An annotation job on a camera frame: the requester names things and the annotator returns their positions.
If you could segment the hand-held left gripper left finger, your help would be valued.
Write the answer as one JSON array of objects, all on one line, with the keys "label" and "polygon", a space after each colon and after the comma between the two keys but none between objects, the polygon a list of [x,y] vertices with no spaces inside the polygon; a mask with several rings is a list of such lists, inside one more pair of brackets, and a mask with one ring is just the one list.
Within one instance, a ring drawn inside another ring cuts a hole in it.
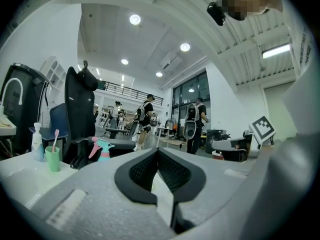
[{"label": "hand-held left gripper left finger", "polygon": [[152,193],[158,150],[86,165],[40,199],[40,217],[59,240],[170,240]]}]

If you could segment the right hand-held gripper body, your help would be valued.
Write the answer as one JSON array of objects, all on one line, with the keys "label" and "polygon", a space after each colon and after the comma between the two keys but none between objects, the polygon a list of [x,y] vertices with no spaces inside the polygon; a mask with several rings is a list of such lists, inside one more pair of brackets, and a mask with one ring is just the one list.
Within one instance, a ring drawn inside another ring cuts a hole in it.
[{"label": "right hand-held gripper body", "polygon": [[247,141],[247,149],[235,151],[219,151],[219,156],[225,161],[244,162],[257,159],[263,146],[274,144],[275,128],[267,117],[262,116],[248,125],[249,129],[242,134]]}]

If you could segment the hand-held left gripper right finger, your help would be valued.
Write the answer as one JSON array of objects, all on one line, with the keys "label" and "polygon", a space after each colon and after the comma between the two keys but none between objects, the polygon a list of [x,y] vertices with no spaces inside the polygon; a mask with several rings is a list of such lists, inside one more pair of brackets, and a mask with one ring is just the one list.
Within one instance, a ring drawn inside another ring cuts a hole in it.
[{"label": "hand-held left gripper right finger", "polygon": [[158,171],[168,188],[160,211],[173,227],[165,240],[239,240],[250,204],[246,185],[253,161],[232,162],[157,150]]}]

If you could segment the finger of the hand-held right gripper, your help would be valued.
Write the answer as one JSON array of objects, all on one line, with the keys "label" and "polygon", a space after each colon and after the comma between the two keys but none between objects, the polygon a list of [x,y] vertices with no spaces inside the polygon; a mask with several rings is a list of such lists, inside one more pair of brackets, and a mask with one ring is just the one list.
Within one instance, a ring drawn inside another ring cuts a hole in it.
[{"label": "finger of the hand-held right gripper", "polygon": [[211,144],[211,147],[216,151],[235,151],[235,150],[246,150],[247,149],[247,141],[244,138],[237,139],[226,139],[214,141]]}]

